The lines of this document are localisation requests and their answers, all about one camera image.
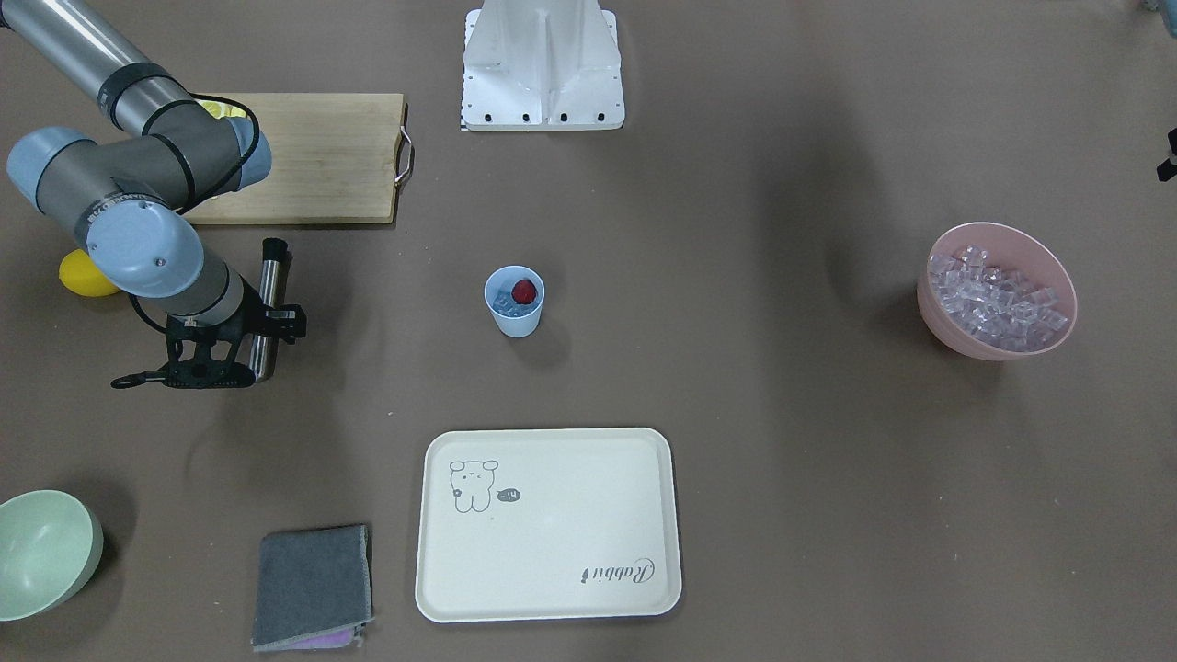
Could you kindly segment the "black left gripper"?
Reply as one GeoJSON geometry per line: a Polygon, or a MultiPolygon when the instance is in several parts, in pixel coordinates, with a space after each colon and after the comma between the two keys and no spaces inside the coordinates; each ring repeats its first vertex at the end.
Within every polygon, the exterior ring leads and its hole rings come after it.
{"type": "Polygon", "coordinates": [[[1177,130],[1169,130],[1166,134],[1169,154],[1164,163],[1156,166],[1156,176],[1161,183],[1169,183],[1177,176],[1177,130]]]}

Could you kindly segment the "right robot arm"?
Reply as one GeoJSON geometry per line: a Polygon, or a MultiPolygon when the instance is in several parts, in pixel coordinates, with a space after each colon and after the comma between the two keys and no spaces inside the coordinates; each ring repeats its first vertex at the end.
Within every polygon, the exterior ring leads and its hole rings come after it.
{"type": "Polygon", "coordinates": [[[4,27],[64,72],[117,130],[101,145],[69,127],[18,140],[6,172],[25,200],[56,221],[97,271],[159,307],[166,360],[114,389],[148,382],[174,389],[237,389],[268,380],[279,343],[306,335],[302,307],[282,304],[290,249],[262,243],[262,280],[251,286],[211,251],[186,214],[270,176],[257,114],[218,119],[159,62],[84,1],[5,1],[4,27]]]}

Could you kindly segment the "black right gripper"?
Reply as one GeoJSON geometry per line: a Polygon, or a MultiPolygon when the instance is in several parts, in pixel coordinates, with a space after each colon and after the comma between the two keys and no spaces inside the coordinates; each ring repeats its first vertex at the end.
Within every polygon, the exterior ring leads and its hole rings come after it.
{"type": "Polygon", "coordinates": [[[210,326],[189,325],[177,317],[168,317],[160,325],[144,313],[139,302],[132,302],[131,307],[149,327],[164,335],[166,360],[159,369],[115,378],[109,382],[114,389],[149,382],[181,390],[250,388],[259,377],[238,360],[242,342],[247,337],[265,337],[291,344],[305,337],[307,327],[307,315],[294,304],[272,307],[262,302],[244,302],[226,322],[210,326]]]}

